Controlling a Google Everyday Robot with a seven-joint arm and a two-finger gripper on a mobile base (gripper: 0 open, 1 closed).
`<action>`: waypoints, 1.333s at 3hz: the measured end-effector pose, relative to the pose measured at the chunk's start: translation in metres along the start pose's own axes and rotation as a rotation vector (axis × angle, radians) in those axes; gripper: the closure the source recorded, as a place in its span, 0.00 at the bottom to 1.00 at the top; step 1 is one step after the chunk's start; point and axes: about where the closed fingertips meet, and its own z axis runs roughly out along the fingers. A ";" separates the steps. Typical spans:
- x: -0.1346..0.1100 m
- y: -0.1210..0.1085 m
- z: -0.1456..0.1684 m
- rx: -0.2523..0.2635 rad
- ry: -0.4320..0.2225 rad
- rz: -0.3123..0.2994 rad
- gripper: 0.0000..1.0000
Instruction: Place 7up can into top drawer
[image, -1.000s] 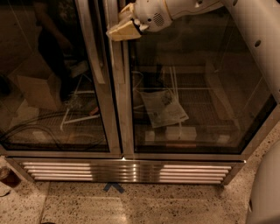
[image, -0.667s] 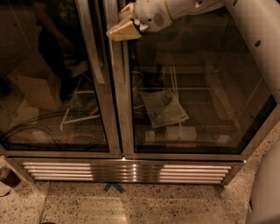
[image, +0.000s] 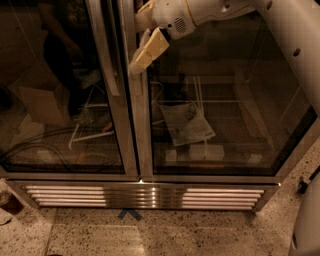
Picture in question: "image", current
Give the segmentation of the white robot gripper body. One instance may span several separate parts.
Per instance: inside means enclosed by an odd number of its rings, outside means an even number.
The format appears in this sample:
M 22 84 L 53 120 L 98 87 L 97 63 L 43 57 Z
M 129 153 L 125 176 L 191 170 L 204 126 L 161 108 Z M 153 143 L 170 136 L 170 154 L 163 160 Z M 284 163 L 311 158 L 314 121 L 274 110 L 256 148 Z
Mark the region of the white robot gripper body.
M 181 39 L 196 29 L 187 0 L 156 0 L 152 17 L 173 40 Z

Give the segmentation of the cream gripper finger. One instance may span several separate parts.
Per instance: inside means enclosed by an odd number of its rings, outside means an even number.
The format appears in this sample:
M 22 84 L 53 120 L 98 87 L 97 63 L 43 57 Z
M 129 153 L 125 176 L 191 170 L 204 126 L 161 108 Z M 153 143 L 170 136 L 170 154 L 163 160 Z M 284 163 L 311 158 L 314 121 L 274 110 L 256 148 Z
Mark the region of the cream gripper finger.
M 131 74 L 144 72 L 154 60 L 160 57 L 169 47 L 169 43 L 159 27 L 153 31 L 147 29 L 140 40 L 129 64 Z
M 155 0 L 149 0 L 144 4 L 134 16 L 135 30 L 137 32 L 143 32 L 146 29 L 154 29 L 157 24 L 153 17 L 153 7 Z

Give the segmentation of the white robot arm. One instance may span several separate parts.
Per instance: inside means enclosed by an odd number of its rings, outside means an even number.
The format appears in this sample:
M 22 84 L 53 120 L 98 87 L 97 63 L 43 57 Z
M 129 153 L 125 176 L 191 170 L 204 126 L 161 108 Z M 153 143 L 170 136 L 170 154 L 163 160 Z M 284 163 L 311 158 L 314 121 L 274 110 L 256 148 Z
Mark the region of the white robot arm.
M 129 0 L 137 256 L 287 256 L 319 149 L 317 0 Z

